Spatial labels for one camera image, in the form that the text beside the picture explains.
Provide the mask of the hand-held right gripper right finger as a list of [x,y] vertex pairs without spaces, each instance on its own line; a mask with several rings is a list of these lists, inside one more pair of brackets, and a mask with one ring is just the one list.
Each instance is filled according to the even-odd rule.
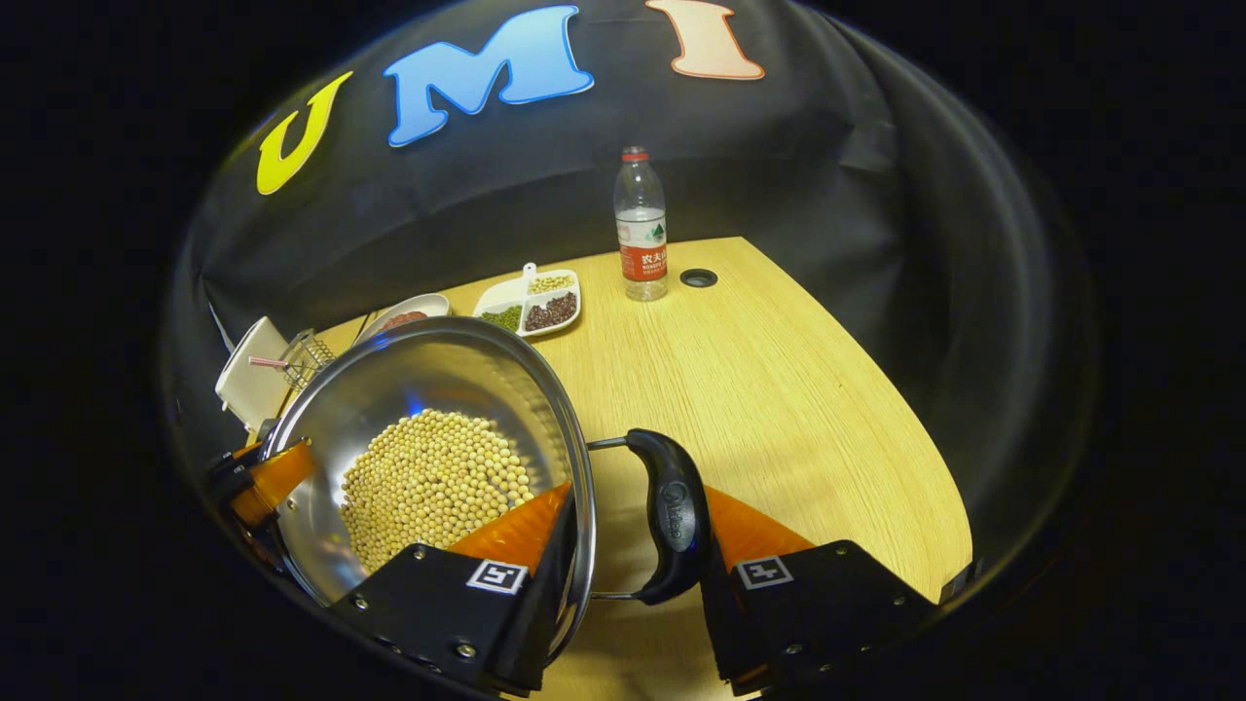
[[854,540],[814,544],[721,491],[705,496],[714,549],[703,613],[734,694],[819,682],[937,616],[934,601]]

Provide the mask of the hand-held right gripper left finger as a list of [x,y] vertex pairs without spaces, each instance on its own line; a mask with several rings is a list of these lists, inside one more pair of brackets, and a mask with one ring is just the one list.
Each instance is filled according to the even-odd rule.
[[331,613],[431,674],[526,697],[542,687],[576,537],[564,483],[498,515],[455,550],[405,547]]

